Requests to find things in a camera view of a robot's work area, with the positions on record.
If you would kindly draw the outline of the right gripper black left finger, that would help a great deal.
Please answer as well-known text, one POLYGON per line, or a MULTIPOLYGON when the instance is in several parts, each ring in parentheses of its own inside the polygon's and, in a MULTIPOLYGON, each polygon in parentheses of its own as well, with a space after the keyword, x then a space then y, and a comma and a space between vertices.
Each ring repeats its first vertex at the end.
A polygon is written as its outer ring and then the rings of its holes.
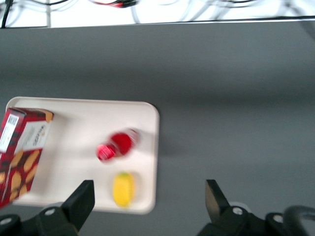
POLYGON ((83 181, 65 202, 44 208, 21 221, 17 214, 0 217, 2 236, 77 236, 95 205, 94 181, 83 181))

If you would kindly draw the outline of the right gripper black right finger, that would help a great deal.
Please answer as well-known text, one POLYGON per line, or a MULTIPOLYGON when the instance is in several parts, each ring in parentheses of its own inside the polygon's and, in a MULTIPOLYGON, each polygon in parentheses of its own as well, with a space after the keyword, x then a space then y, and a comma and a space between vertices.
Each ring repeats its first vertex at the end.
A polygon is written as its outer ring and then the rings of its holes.
POLYGON ((232 206, 213 179, 205 183, 205 203, 211 222, 199 236, 303 236, 301 217, 293 209, 271 212, 261 219, 241 206, 232 206))

